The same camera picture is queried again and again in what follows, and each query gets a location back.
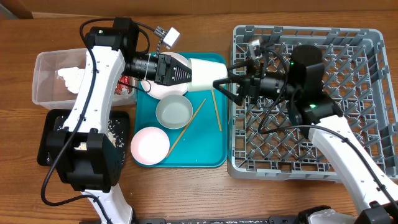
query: gray bowl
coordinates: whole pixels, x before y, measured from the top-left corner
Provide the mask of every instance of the gray bowl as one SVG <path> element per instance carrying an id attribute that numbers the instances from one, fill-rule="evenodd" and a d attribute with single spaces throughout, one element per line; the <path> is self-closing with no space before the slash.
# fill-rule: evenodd
<path id="1" fill-rule="evenodd" d="M 187 125 L 192 113 L 191 102 L 181 95 L 166 96 L 156 106 L 157 120 L 169 129 L 178 129 Z"/>

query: red package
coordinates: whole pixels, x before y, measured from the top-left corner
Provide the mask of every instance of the red package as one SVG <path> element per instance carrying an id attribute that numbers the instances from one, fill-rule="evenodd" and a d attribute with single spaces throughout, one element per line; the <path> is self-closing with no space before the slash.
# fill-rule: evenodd
<path id="1" fill-rule="evenodd" d="M 130 78 L 127 75 L 122 75 L 119 79 L 119 82 L 129 84 L 129 80 Z M 129 87 L 118 83 L 114 92 L 117 95 L 126 95 L 129 94 Z"/>

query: pink plate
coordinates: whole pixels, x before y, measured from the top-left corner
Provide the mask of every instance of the pink plate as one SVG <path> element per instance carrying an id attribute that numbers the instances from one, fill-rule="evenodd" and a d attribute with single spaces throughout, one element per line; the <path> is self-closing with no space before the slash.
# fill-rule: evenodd
<path id="1" fill-rule="evenodd" d="M 162 161 L 169 152 L 170 141 L 160 128 L 148 127 L 139 130 L 131 141 L 131 154 L 144 165 Z"/>
<path id="2" fill-rule="evenodd" d="M 173 58 L 176 58 L 179 62 L 183 63 L 184 65 L 188 65 L 188 60 L 177 54 L 174 52 L 162 52 L 162 54 L 167 54 L 167 55 L 171 55 Z M 161 100 L 163 98 L 165 98 L 166 96 L 169 95 L 184 95 L 187 91 L 187 84 L 183 83 L 183 84 L 178 84 L 178 85 L 174 85 L 174 86 L 163 86 L 163 85 L 158 85 L 156 83 L 154 83 L 153 81 L 141 81 L 141 85 L 143 87 L 143 89 L 145 91 L 149 90 L 149 83 L 151 86 L 150 92 L 148 92 L 148 95 L 150 95 L 151 97 Z"/>

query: dish rack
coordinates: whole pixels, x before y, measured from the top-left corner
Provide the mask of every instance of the dish rack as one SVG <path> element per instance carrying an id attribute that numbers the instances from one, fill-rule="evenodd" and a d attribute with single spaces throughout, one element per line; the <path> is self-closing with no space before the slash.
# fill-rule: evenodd
<path id="1" fill-rule="evenodd" d="M 359 142 L 382 171 L 398 179 L 397 108 L 392 90 L 382 34 L 374 29 L 344 29 L 289 26 L 236 26 L 231 46 L 231 64 L 246 60 L 248 42 L 261 36 L 289 63 L 294 47 L 315 45 L 325 63 L 324 90 L 344 111 Z M 282 64 L 270 55 L 268 70 Z M 246 68 L 234 70 L 244 75 Z M 230 85 L 236 93 L 236 84 Z M 273 136 L 257 133 L 260 120 L 272 100 L 260 98 L 250 105 L 229 105 L 228 173 L 240 179 L 312 179 L 339 182 L 325 156 L 305 139 L 299 129 Z M 287 102 L 280 103 L 265 122 L 267 129 L 290 126 Z"/>

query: pink bowl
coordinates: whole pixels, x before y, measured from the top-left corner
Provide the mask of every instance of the pink bowl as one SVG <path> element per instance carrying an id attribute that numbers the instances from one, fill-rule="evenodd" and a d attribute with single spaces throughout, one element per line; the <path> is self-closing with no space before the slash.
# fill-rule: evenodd
<path id="1" fill-rule="evenodd" d="M 160 128 L 143 128 L 131 140 L 132 156 L 144 165 L 159 163 L 166 157 L 169 149 L 169 137 Z"/>

